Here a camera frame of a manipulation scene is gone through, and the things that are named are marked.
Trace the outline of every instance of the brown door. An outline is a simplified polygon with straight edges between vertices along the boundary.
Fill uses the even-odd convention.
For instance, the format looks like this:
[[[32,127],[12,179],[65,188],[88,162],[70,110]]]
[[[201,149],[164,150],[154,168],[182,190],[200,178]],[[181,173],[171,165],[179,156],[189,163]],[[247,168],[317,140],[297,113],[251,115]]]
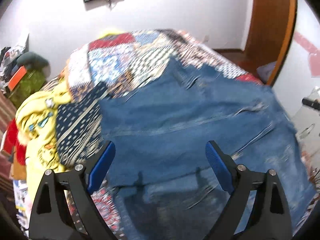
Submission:
[[[244,54],[258,66],[276,61],[284,41],[290,0],[253,0],[252,19]]]

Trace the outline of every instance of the pile of clothes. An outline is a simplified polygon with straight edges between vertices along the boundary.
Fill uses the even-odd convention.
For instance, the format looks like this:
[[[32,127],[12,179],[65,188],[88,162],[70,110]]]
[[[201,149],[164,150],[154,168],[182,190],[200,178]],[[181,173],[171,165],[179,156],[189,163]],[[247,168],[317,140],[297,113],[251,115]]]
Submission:
[[[253,171],[277,171],[294,228],[316,194],[271,88],[183,31],[109,34],[85,44],[21,105],[16,125],[30,140],[32,200],[46,169],[72,169],[106,140],[115,143],[108,187],[92,198],[104,201],[100,213],[118,239],[208,233],[229,198],[205,157],[209,140]]]

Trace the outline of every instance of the blue denim garment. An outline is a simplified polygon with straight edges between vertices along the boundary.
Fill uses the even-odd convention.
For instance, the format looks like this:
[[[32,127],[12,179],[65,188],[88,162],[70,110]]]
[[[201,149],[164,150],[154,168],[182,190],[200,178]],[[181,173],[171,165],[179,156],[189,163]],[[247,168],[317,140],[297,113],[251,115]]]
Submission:
[[[109,184],[119,189],[115,204],[129,240],[208,233],[229,198],[205,157],[209,140],[249,169],[278,172],[294,226],[315,193],[294,128],[269,87],[171,59],[159,79],[126,97],[104,99],[100,108],[102,135],[116,144]],[[238,231],[252,203],[253,196]]]

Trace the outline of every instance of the striped curtain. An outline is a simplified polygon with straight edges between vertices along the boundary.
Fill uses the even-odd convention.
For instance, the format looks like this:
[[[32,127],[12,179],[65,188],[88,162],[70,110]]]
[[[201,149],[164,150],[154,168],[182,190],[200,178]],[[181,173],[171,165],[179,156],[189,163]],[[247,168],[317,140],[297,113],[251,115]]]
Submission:
[[[7,129],[8,123],[14,118],[17,109],[11,101],[0,92],[0,141]]]

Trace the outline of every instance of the orange book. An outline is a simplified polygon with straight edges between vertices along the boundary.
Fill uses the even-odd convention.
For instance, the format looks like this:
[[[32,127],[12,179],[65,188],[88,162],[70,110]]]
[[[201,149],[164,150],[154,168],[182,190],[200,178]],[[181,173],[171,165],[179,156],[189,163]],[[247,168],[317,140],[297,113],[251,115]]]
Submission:
[[[19,83],[21,78],[23,78],[23,76],[26,73],[27,73],[27,70],[24,66],[18,69],[18,71],[13,75],[13,77],[10,79],[8,83],[8,88],[10,89],[10,91],[12,91],[15,88],[15,86]]]

